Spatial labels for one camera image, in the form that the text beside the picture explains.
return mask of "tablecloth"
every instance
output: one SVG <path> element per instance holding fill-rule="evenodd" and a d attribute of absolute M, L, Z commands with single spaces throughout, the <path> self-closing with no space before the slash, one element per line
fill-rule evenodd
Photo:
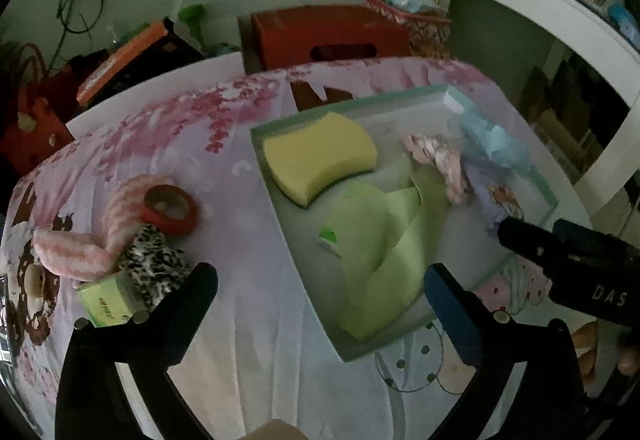
<path fill-rule="evenodd" d="M 218 295 L 187 355 L 170 369 L 214 438 L 235 439 L 281 418 L 312 440 L 422 439 L 456 401 L 436 377 L 442 364 L 437 327 L 420 330 L 392 351 L 347 364 L 322 331 L 279 233 L 249 133 L 257 124 L 296 112 L 291 81 L 354 97 L 449 83 L 527 142 L 535 162 L 548 159 L 493 81 L 462 62 L 421 58 L 316 63 L 213 83 L 76 140 L 20 180 L 1 243 L 0 272 L 9 273 L 12 303 L 24 329 L 16 385 L 45 438 L 53 438 L 65 350 L 73 322 L 84 312 L 72 281 L 55 276 L 35 319 L 20 310 L 20 280 L 33 261 L 31 233 L 46 225 L 90 232 L 116 187 L 142 173 L 171 176 L 200 204 L 197 232 L 180 248 L 191 264 L 207 261 L 220 277 Z M 492 282 L 483 287 L 486 298 L 501 306 L 509 300 L 496 293 L 504 280 L 495 281 L 499 286 Z M 388 372 L 399 369 L 391 364 L 394 356 L 410 356 L 416 348 L 433 354 L 420 358 L 429 380 L 423 389 L 403 393 L 388 384 L 394 376 Z M 497 410 L 488 431 L 503 413 Z"/>

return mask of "roll of tape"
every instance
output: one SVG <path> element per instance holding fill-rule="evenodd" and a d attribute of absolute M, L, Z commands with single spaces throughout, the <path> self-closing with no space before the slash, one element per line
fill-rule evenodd
<path fill-rule="evenodd" d="M 168 236 L 184 236 L 196 226 L 198 206 L 175 185 L 157 185 L 146 192 L 142 220 Z"/>

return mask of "yellow sponge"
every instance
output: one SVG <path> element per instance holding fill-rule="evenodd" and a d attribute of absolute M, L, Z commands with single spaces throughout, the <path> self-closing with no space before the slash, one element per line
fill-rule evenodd
<path fill-rule="evenodd" d="M 336 180 L 372 170 L 378 158 L 367 132 L 332 112 L 307 128 L 265 139 L 263 149 L 278 187 L 302 207 Z"/>

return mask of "shelf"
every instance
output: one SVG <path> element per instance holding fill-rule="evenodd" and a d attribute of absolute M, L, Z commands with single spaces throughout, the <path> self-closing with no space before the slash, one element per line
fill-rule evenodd
<path fill-rule="evenodd" d="M 494 0 L 541 26 L 587 61 L 631 106 L 640 92 L 640 54 L 578 0 Z"/>

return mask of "crumpled green fabric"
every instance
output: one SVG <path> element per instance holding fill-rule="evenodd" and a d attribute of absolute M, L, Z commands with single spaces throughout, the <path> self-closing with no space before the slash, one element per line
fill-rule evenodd
<path fill-rule="evenodd" d="M 414 302 L 436 255 L 449 207 L 444 178 L 431 167 L 410 176 L 415 187 L 390 193 L 350 182 L 332 214 L 348 294 L 338 321 L 358 340 Z"/>

